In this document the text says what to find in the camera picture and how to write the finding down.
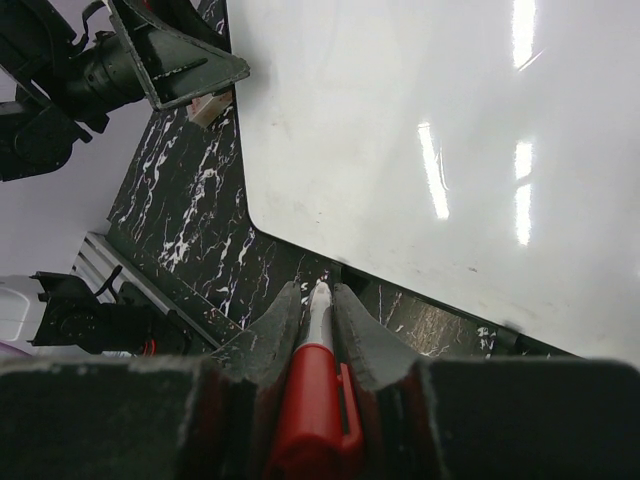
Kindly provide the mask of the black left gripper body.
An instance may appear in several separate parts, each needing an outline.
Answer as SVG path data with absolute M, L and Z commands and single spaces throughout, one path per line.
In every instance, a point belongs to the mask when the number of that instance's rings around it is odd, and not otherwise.
M 74 120 L 92 120 L 145 97 L 135 64 L 113 32 L 101 32 L 92 48 L 73 58 L 49 94 Z

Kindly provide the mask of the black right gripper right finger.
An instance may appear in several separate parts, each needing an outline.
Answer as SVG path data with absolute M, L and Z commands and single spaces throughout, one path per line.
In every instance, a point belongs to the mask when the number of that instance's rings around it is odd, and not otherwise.
M 429 358 L 334 288 L 368 479 L 635 479 L 639 373 L 560 357 Z

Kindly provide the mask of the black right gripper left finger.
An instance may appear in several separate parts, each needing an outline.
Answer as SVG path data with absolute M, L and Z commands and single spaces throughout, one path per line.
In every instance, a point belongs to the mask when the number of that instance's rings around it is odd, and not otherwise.
M 1 361 L 5 479 L 258 479 L 302 317 L 286 283 L 209 356 Z

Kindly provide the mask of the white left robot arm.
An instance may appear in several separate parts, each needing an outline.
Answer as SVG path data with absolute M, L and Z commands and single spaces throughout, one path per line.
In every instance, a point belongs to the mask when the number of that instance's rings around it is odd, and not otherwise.
M 2 181 L 60 169 L 124 105 L 174 109 L 250 74 L 188 1 L 93 1 L 82 21 L 102 8 L 112 30 L 78 35 L 48 1 L 2 2 L 1 68 L 16 83 L 1 104 Z

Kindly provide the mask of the white whiteboard with dark frame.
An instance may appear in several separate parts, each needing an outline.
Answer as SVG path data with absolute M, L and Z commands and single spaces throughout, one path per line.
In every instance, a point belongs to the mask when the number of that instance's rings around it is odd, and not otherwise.
M 231 1 L 248 213 L 583 357 L 639 361 L 635 1 Z

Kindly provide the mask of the red whiteboard marker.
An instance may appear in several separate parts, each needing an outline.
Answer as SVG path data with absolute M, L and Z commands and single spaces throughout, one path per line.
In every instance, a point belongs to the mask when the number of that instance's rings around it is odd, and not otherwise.
M 365 446 L 349 367 L 336 360 L 330 287 L 319 282 L 303 310 L 265 479 L 355 479 Z

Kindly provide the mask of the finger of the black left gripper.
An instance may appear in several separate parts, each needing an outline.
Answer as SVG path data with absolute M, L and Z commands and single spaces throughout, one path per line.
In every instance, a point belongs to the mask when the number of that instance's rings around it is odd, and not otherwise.
M 156 110 L 185 106 L 249 76 L 189 1 L 109 1 L 110 21 L 141 88 Z

